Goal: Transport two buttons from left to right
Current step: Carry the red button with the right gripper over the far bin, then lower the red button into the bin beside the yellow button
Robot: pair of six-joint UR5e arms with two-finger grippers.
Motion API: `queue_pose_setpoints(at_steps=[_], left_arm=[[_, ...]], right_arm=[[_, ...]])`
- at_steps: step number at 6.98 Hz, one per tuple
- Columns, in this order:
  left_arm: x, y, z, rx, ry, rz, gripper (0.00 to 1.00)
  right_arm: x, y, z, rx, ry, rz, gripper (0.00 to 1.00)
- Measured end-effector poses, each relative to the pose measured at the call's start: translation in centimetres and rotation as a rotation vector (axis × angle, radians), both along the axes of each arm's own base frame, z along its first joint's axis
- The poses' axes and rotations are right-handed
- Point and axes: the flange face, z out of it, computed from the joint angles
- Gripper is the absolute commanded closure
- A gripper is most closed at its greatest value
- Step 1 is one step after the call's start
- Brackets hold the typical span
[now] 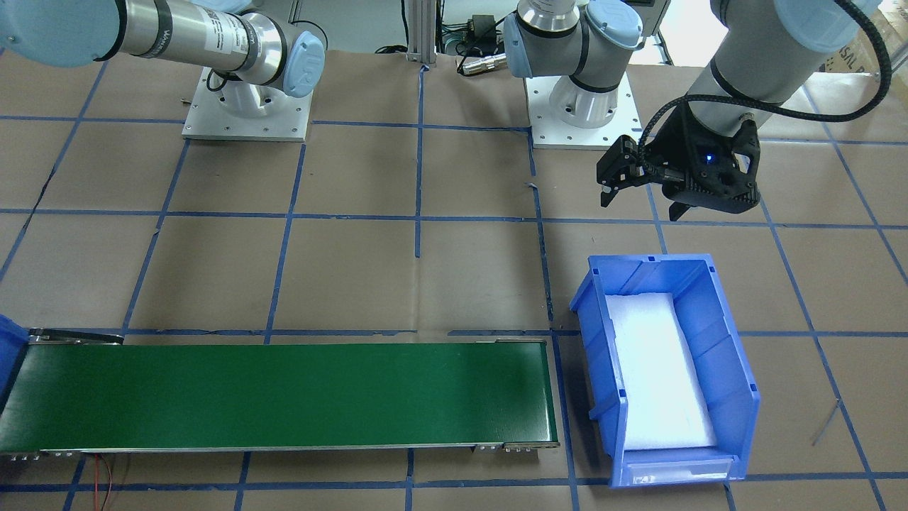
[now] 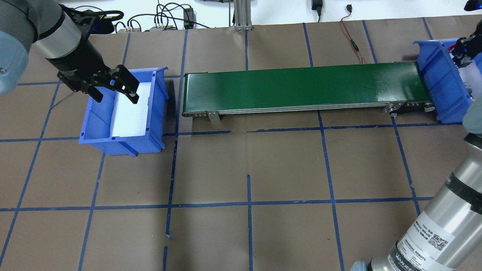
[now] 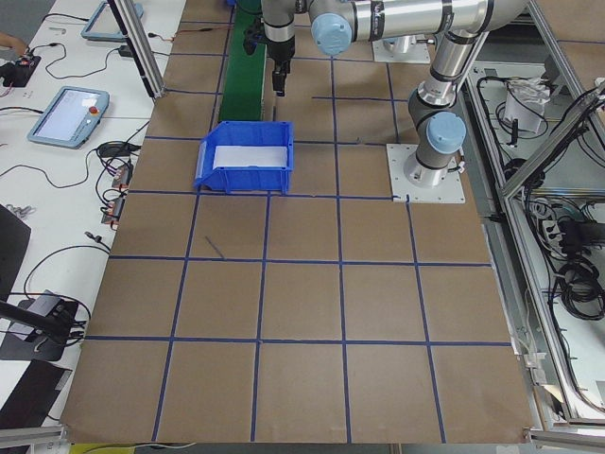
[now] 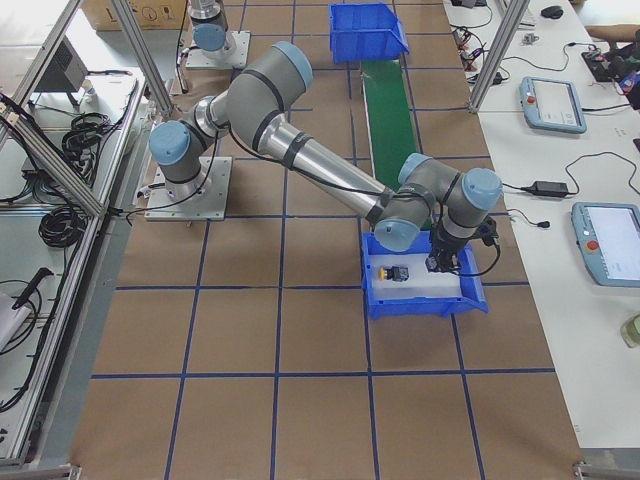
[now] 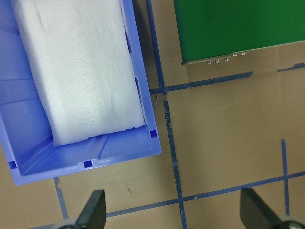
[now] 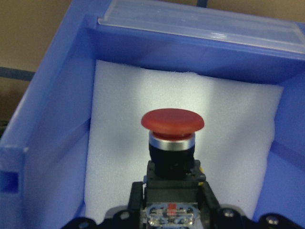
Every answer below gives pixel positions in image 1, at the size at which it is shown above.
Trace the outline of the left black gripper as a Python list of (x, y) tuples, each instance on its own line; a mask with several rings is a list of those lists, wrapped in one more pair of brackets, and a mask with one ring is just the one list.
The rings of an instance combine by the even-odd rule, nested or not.
[[(638, 143), (633, 137), (622, 135), (603, 154), (596, 164), (596, 182), (601, 187), (600, 206), (607, 208), (620, 190), (642, 187), (648, 183), (681, 183), (682, 173), (667, 164), (648, 163), (640, 158)], [(669, 220), (681, 220), (692, 207), (690, 204), (672, 202)]]

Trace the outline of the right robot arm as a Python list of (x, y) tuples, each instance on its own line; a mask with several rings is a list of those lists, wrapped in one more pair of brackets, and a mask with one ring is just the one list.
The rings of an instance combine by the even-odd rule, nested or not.
[(307, 97), (326, 49), (317, 35), (253, 1), (4, 1), (2, 45), (48, 67), (124, 53), (207, 67), (285, 96)]

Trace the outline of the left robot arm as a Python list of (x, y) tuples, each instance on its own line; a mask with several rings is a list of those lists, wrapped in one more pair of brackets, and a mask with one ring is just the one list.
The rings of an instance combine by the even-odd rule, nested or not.
[[(887, 96), (892, 59), (871, 13), (877, 1), (713, 1), (726, 29), (710, 61), (684, 96), (664, 104), (638, 137), (611, 142), (596, 166), (601, 207), (629, 187), (661, 185), (669, 218), (691, 208), (740, 214), (761, 203), (759, 130), (771, 116), (845, 123), (872, 112)], [(639, 13), (624, 1), (520, 1), (503, 20), (503, 45), (514, 77), (557, 77), (553, 102), (570, 125), (582, 104), (613, 106), (633, 52), (643, 42)], [(877, 91), (853, 112), (818, 114), (785, 102), (836, 50), (863, 32), (879, 67)]]

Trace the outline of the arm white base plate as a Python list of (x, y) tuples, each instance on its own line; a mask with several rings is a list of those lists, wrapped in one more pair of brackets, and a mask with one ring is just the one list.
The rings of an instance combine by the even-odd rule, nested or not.
[(607, 93), (577, 87), (569, 77), (525, 78), (535, 148), (606, 150), (622, 135), (642, 134), (629, 77)]
[(227, 81), (202, 68), (182, 136), (200, 141), (270, 141), (303, 143), (309, 125), (312, 94), (288, 97), (282, 91)]

